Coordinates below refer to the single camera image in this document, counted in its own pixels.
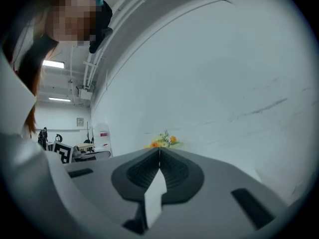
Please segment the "white wall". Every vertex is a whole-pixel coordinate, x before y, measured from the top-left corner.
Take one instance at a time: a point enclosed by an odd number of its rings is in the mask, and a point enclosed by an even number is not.
[[[84,118],[84,126],[76,125],[77,118]],[[48,140],[55,141],[56,134],[63,138],[62,143],[74,146],[83,143],[87,137],[86,122],[89,125],[89,136],[92,137],[91,119],[88,108],[38,102],[35,109],[36,134],[32,140],[37,141],[37,134],[47,127]]]
[[[233,1],[191,11],[147,40],[92,122],[108,123],[114,156],[168,129],[185,150],[239,167],[290,204],[317,161],[311,36],[271,0]]]

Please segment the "fluorescent light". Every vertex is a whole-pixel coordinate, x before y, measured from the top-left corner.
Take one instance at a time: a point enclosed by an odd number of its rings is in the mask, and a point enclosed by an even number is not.
[[[58,67],[58,68],[64,68],[63,62],[56,62],[56,61],[50,61],[50,60],[44,60],[43,61],[44,66],[52,66],[52,67]]]
[[[62,99],[62,98],[49,98],[50,100],[56,100],[56,101],[65,101],[65,102],[70,102],[70,99]]]

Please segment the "flower bouquet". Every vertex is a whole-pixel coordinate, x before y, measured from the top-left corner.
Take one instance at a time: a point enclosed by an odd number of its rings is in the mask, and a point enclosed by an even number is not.
[[[169,136],[167,130],[164,133],[160,133],[158,136],[154,137],[150,145],[144,146],[144,148],[156,148],[156,147],[171,147],[176,148],[181,146],[183,143],[177,141],[176,136]]]

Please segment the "long hair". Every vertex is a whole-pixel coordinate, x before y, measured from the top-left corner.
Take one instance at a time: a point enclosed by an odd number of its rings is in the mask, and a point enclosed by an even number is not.
[[[3,51],[9,62],[13,59],[14,50],[18,48],[16,47],[17,41],[28,23],[34,17],[41,14],[43,15],[46,9],[53,5],[57,5],[60,1],[61,0],[30,0],[24,10],[13,22],[12,27],[3,43]],[[50,51],[53,51],[57,45],[58,42],[48,37],[45,33],[41,36],[34,36],[32,46],[22,57],[20,67],[18,69],[18,76],[35,96],[37,95],[40,83],[42,62],[46,55]],[[35,106],[32,107],[24,123],[30,133],[35,133],[34,112]]]

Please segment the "ceiling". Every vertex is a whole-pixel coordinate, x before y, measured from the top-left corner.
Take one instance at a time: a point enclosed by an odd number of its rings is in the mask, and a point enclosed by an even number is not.
[[[112,8],[118,0],[105,0]],[[64,62],[64,69],[44,66],[41,85],[37,99],[41,102],[54,102],[49,100],[49,97],[67,98],[71,105],[89,106],[89,100],[83,100],[77,97],[76,86],[83,85],[85,74],[85,64],[89,55],[88,47],[74,47],[72,55],[72,77],[70,71],[71,65],[71,48],[69,44],[59,44],[55,51],[50,55],[50,60]],[[90,91],[94,90],[94,85],[97,80],[101,67],[98,67],[92,80]]]

